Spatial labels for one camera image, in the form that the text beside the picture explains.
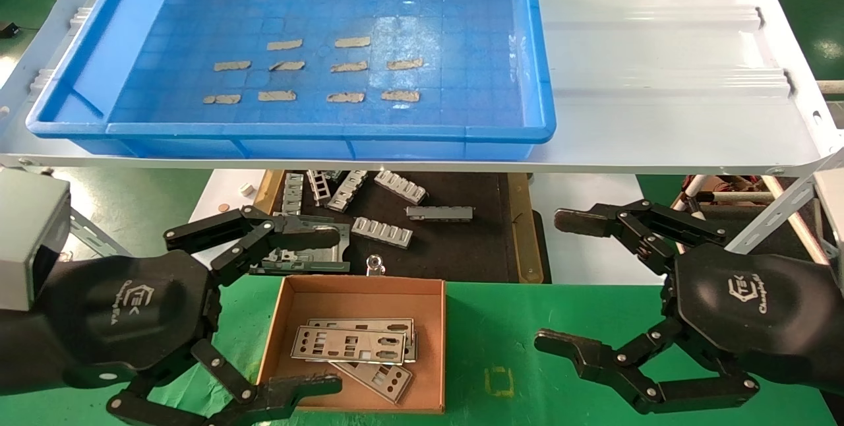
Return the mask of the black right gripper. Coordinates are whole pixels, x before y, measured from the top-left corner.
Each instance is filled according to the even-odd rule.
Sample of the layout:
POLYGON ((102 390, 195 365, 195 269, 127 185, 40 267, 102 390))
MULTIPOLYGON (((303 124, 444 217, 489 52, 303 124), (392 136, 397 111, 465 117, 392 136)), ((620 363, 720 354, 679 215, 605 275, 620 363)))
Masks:
POLYGON ((581 380, 613 389, 636 413, 741 407, 760 390, 748 373, 833 386, 829 266, 726 251, 723 228, 650 200, 560 208, 554 224, 563 233, 616 239, 654 274, 671 274, 673 312, 683 322, 667 317, 618 349, 545 328, 534 339, 537 351, 569 359, 581 380), (693 249, 676 258, 676 243, 693 249), (645 375, 642 367, 672 346, 715 376, 657 382, 645 375))

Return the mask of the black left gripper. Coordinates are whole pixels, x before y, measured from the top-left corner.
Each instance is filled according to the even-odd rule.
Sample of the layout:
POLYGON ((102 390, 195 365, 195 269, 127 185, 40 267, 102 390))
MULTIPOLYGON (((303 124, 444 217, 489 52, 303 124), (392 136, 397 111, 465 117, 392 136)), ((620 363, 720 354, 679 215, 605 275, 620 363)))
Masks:
POLYGON ((46 320, 63 354, 64 386, 132 380, 107 405, 130 425, 254 425, 291 417, 304 398, 340 393, 341 378, 329 374, 251 384, 203 339, 213 326, 207 304, 219 294, 215 282, 229 287, 275 249, 331 248, 340 242, 335 229, 244 206, 171 228, 164 239, 171 251, 164 255, 73 262, 48 276, 46 320), (230 242, 210 262, 211 273, 191 256, 230 242), (192 362, 232 396, 210 417, 148 399, 153 379, 171 381, 192 362))

